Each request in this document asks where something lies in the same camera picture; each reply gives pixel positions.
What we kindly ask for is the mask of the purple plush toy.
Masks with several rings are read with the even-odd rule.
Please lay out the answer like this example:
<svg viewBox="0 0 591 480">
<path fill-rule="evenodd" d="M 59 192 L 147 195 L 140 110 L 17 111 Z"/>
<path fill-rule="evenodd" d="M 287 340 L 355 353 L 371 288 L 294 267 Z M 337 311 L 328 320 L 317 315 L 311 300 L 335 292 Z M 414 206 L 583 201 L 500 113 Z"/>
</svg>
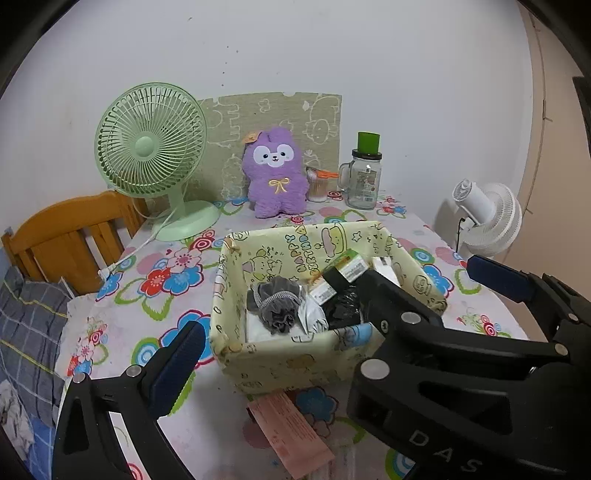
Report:
<svg viewBox="0 0 591 480">
<path fill-rule="evenodd" d="M 242 171 L 249 180 L 247 197 L 256 218 L 303 214 L 310 185 L 290 130 L 273 127 L 250 133 L 243 143 Z"/>
</svg>

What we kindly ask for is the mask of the grey garbage bag roll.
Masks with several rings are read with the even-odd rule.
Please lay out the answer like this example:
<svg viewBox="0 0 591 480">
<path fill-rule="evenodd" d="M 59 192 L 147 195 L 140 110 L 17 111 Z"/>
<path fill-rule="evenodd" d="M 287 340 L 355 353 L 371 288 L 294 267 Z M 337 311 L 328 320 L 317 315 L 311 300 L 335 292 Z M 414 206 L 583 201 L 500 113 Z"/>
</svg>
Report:
<svg viewBox="0 0 591 480">
<path fill-rule="evenodd" d="M 304 299 L 301 300 L 297 315 L 304 334 L 317 334 L 329 330 L 329 322 L 325 317 L 325 311 L 322 310 L 322 306 L 318 305 L 318 302 L 308 294 L 305 294 Z"/>
</svg>

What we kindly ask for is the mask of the yellow cartoon fabric storage box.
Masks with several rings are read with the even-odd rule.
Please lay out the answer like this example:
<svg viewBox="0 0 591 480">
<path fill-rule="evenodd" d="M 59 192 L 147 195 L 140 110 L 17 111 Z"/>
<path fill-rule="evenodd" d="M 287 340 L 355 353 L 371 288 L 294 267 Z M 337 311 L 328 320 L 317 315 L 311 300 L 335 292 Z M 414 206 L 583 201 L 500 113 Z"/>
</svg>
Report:
<svg viewBox="0 0 591 480">
<path fill-rule="evenodd" d="M 371 324 L 322 333 L 246 336 L 249 289 L 273 277 L 308 282 L 353 250 L 386 257 L 403 290 L 437 314 L 444 295 L 402 243 L 377 221 L 311 224 L 232 233 L 223 240 L 215 280 L 209 343 L 222 372 L 245 394 L 348 380 L 356 364 L 384 341 Z"/>
</svg>

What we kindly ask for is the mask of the glass mason jar green lid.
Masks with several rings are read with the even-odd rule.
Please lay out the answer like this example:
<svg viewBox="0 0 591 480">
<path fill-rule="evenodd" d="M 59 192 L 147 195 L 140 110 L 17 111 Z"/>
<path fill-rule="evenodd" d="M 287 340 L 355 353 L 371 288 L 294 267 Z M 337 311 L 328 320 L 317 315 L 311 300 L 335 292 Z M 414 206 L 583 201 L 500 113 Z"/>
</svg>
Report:
<svg viewBox="0 0 591 480">
<path fill-rule="evenodd" d="M 383 158 L 380 140 L 378 133 L 359 132 L 352 160 L 339 165 L 339 189 L 355 209 L 372 210 L 377 205 Z"/>
</svg>

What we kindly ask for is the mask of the green cartoon cardboard panel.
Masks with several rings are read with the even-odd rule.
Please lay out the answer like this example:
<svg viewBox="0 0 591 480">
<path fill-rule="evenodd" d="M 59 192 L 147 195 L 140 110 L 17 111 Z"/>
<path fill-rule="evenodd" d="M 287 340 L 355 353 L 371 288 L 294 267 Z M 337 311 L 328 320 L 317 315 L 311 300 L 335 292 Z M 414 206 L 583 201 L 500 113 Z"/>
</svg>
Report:
<svg viewBox="0 0 591 480">
<path fill-rule="evenodd" d="M 263 92 L 208 98 L 200 102 L 207 146 L 186 187 L 187 200 L 221 201 L 246 195 L 243 140 L 283 127 L 303 153 L 304 165 L 335 171 L 339 164 L 342 96 L 332 93 Z"/>
</svg>

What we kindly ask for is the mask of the grey plaid pillow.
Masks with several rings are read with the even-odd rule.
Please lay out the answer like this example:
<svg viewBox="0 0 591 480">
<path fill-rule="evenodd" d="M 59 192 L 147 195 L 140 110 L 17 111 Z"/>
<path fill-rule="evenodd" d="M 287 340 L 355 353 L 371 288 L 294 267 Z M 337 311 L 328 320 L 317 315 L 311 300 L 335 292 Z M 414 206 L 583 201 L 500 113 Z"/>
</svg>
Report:
<svg viewBox="0 0 591 480">
<path fill-rule="evenodd" d="M 1 378 L 27 413 L 50 428 L 64 387 L 56 362 L 69 300 L 59 285 L 31 281 L 15 266 L 1 280 Z"/>
</svg>

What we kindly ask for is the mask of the grey drawstring pouch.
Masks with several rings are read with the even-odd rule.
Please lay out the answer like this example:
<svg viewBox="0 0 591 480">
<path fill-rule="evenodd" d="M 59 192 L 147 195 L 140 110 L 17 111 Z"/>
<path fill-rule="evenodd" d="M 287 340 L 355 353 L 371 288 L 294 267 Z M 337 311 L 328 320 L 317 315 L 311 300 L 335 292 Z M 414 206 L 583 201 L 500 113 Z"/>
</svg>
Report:
<svg viewBox="0 0 591 480">
<path fill-rule="evenodd" d="M 276 276 L 249 288 L 246 310 L 256 314 L 271 335 L 287 334 L 298 319 L 303 301 L 300 284 Z"/>
</svg>

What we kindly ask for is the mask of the crumpled white grey cloth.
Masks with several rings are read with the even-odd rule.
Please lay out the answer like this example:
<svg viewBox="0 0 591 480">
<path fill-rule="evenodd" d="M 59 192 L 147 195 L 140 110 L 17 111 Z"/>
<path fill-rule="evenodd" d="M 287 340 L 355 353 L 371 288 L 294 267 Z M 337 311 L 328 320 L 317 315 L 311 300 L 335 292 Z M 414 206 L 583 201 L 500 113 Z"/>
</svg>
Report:
<svg viewBox="0 0 591 480">
<path fill-rule="evenodd" d="M 34 443 L 29 416 L 8 380 L 0 384 L 1 427 L 21 460 L 26 460 Z"/>
</svg>

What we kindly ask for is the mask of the floral tablecloth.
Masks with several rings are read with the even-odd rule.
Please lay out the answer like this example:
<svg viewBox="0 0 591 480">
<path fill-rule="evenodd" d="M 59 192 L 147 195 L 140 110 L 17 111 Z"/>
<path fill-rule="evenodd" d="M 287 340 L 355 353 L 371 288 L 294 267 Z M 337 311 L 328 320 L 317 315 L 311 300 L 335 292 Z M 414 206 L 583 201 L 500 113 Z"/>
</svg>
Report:
<svg viewBox="0 0 591 480">
<path fill-rule="evenodd" d="M 391 196 L 373 210 L 355 209 L 338 191 L 304 214 L 259 219 L 242 200 L 221 203 L 211 230 L 176 242 L 150 240 L 139 231 L 124 260 L 97 293 L 73 300 L 56 364 L 61 374 L 92 378 L 144 365 L 188 322 L 211 327 L 218 257 L 229 234 L 311 224 L 381 221 L 446 297 L 447 327 L 505 338 L 525 333 L 502 300 L 471 280 L 465 260 L 422 219 Z M 360 442 L 368 434 L 346 416 L 349 386 L 339 380 L 290 391 L 290 399 L 328 445 L 332 439 Z M 184 465 L 197 479 L 284 479 L 287 469 L 250 419 L 249 398 L 205 350 L 171 412 L 159 424 Z M 391 449 L 401 479 L 411 461 Z"/>
</svg>

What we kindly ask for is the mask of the white standing fan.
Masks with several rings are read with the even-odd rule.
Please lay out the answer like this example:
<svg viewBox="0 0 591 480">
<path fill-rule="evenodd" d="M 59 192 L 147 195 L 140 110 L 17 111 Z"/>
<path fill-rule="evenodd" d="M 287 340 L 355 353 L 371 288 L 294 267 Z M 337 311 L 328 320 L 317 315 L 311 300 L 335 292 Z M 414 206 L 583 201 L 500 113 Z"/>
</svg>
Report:
<svg viewBox="0 0 591 480">
<path fill-rule="evenodd" d="M 453 199 L 464 213 L 459 223 L 457 249 L 488 258 L 506 251 L 522 226 L 522 207 L 501 183 L 483 186 L 463 179 L 453 190 Z"/>
</svg>

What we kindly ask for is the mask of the white towel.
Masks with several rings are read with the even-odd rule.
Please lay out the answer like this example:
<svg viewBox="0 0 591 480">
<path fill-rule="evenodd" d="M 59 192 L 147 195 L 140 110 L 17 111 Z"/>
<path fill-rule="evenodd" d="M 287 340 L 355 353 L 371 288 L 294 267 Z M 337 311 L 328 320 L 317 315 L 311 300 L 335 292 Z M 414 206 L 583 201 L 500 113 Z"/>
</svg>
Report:
<svg viewBox="0 0 591 480">
<path fill-rule="evenodd" d="M 266 341 L 273 338 L 270 330 L 263 325 L 259 316 L 247 311 L 245 315 L 245 339 L 249 343 Z"/>
</svg>

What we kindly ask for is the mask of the cotton swab jar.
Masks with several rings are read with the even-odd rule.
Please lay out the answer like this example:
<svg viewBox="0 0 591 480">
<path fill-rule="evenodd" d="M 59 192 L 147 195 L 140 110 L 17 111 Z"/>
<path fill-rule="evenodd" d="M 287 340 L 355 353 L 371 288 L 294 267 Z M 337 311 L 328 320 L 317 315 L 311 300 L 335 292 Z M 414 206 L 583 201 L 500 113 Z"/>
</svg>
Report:
<svg viewBox="0 0 591 480">
<path fill-rule="evenodd" d="M 332 180 L 339 179 L 339 173 L 322 170 L 314 167 L 305 168 L 305 176 L 308 179 L 308 201 L 322 203 L 328 199 L 329 184 Z"/>
</svg>

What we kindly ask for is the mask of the pink paper packet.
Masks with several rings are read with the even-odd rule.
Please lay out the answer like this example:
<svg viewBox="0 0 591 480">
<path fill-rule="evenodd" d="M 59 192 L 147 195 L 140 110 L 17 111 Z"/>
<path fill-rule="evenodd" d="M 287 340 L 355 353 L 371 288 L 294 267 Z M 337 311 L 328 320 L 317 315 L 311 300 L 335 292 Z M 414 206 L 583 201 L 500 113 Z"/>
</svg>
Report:
<svg viewBox="0 0 591 480">
<path fill-rule="evenodd" d="M 294 479 L 304 478 L 335 459 L 335 454 L 283 391 L 256 398 L 247 408 Z"/>
</svg>

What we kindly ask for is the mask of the green desk fan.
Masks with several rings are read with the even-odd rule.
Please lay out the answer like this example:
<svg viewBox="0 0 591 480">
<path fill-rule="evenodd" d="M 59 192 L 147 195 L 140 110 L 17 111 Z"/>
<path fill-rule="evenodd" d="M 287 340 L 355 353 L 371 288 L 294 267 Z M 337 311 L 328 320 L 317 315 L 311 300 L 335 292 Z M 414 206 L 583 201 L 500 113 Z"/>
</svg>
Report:
<svg viewBox="0 0 591 480">
<path fill-rule="evenodd" d="M 165 196 L 169 208 L 152 235 L 177 241 L 211 228 L 219 211 L 209 201 L 185 199 L 204 158 L 204 110 L 184 89 L 162 82 L 136 85 L 102 114 L 95 133 L 95 164 L 106 183 L 133 199 Z"/>
</svg>

